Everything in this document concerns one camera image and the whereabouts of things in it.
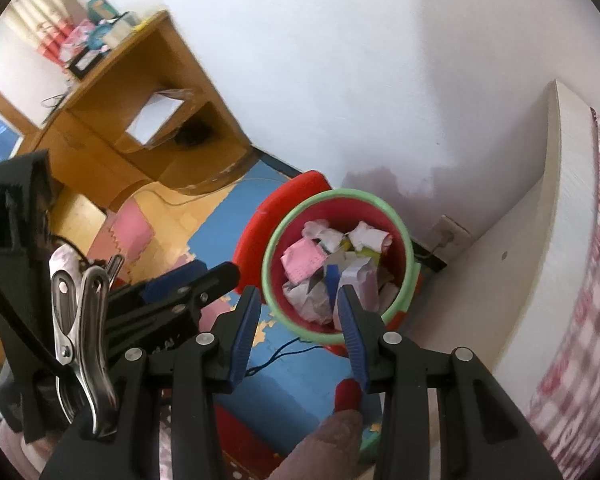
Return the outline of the white blue printed box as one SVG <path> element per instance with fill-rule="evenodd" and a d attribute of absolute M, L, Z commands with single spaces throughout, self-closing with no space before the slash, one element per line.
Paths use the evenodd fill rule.
<path fill-rule="evenodd" d="M 329 263 L 324 270 L 324 284 L 327 290 L 329 305 L 335 309 L 340 282 L 339 266 Z"/>

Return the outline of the white tissue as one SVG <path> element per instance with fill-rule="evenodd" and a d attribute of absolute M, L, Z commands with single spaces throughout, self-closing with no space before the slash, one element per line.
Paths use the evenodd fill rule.
<path fill-rule="evenodd" d="M 357 252 L 369 249 L 382 254 L 392 244 L 392 236 L 389 232 L 376 229 L 364 221 L 358 222 L 358 225 L 348 233 L 348 239 Z"/>

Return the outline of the white plastic bag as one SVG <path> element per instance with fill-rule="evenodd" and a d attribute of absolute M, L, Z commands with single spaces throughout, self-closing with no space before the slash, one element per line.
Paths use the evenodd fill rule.
<path fill-rule="evenodd" d="M 323 281 L 305 280 L 298 285 L 287 282 L 283 294 L 303 321 L 320 325 L 332 322 L 332 305 Z"/>

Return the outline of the pink paper receipt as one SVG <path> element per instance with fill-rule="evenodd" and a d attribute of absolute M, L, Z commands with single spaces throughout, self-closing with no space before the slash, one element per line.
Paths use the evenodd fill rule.
<path fill-rule="evenodd" d="M 292 284 L 307 280 L 321 269 L 327 254 L 310 238 L 302 238 L 285 249 L 280 257 L 286 277 Z"/>

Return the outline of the red green trash bin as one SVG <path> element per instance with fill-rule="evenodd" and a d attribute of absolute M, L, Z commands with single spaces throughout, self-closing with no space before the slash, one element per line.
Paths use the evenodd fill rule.
<path fill-rule="evenodd" d="M 376 229 L 389 232 L 391 246 L 382 254 L 363 249 L 357 252 L 348 233 L 364 221 Z M 337 188 L 318 193 L 286 215 L 274 231 L 266 248 L 261 278 L 264 301 L 291 333 L 305 342 L 319 344 L 336 354 L 345 354 L 340 332 L 338 300 L 332 309 L 332 322 L 327 325 L 308 323 L 296 313 L 283 294 L 286 277 L 280 257 L 287 247 L 302 238 L 310 238 L 327 254 L 323 266 L 308 280 L 324 282 L 325 266 L 339 266 L 340 275 L 356 258 L 372 258 L 377 266 L 379 312 L 382 322 L 395 330 L 410 308 L 420 265 L 406 226 L 384 200 L 358 190 Z"/>

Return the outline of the silver spring clamp right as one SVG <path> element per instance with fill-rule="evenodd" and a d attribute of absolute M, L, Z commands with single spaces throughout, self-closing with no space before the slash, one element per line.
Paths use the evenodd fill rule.
<path fill-rule="evenodd" d="M 59 405 L 68 422 L 84 408 L 91 415 L 86 434 L 99 439 L 116 431 L 119 400 L 109 377 L 105 321 L 109 275 L 90 266 L 75 281 L 65 269 L 50 279 Z"/>

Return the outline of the silver spring clamp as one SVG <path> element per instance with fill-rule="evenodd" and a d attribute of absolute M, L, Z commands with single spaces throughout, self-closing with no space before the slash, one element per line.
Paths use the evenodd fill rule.
<path fill-rule="evenodd" d="M 109 287 L 114 286 L 123 265 L 124 255 L 122 254 L 115 254 L 108 260 L 105 271 L 108 275 Z"/>
<path fill-rule="evenodd" d="M 65 269 L 50 279 L 59 405 L 68 422 L 84 408 L 91 415 L 86 434 L 99 439 L 116 431 L 119 400 L 109 377 L 105 321 L 109 275 L 90 266 L 75 281 Z"/>

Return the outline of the silver spring clamp left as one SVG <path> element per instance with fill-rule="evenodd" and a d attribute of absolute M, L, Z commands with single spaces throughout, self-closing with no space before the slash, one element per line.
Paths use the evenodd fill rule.
<path fill-rule="evenodd" d="M 115 254 L 108 260 L 105 271 L 108 275 L 109 287 L 114 286 L 123 265 L 124 255 L 122 254 Z"/>

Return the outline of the patchwork heart bed sheet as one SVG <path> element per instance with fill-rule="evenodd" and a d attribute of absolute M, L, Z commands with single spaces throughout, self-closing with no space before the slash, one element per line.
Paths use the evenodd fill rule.
<path fill-rule="evenodd" d="M 565 479 L 580 479 L 600 456 L 600 115 L 596 215 L 585 279 L 567 333 L 532 396 L 530 422 Z"/>

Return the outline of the red bin lid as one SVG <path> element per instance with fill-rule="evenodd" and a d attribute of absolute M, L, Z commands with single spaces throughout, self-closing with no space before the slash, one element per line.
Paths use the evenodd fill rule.
<path fill-rule="evenodd" d="M 294 207 L 332 187 L 324 174 L 311 170 L 299 174 L 276 188 L 252 215 L 234 251 L 233 262 L 238 266 L 240 279 L 235 292 L 241 295 L 247 286 L 262 288 L 262 264 L 268 242 L 274 231 Z"/>

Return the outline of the wooden desk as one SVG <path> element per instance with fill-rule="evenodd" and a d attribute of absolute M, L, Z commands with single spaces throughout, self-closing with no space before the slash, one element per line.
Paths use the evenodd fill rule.
<path fill-rule="evenodd" d="M 142 186 L 201 195 L 241 177 L 256 153 L 160 11 L 100 61 L 32 143 L 53 177 L 117 210 Z"/>

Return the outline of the white paper in shelf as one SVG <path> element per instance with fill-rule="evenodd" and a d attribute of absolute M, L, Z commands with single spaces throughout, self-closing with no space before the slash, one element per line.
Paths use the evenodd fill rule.
<path fill-rule="evenodd" d="M 155 92 L 126 127 L 125 133 L 139 144 L 148 145 L 184 104 L 164 92 Z"/>

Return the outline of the items on desk top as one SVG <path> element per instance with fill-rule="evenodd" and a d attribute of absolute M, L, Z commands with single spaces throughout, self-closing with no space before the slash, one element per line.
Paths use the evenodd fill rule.
<path fill-rule="evenodd" d="M 83 80 L 112 50 L 139 29 L 140 18 L 136 13 L 119 12 L 108 0 L 90 0 L 86 18 L 78 24 L 70 18 L 54 18 L 43 23 L 38 52 L 68 70 L 77 80 Z"/>

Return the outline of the cream red curtain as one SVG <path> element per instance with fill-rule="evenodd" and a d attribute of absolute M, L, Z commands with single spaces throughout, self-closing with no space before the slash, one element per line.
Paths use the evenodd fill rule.
<path fill-rule="evenodd" d="M 86 18 L 78 0 L 10 0 L 1 19 L 33 50 L 64 67 L 62 45 Z"/>

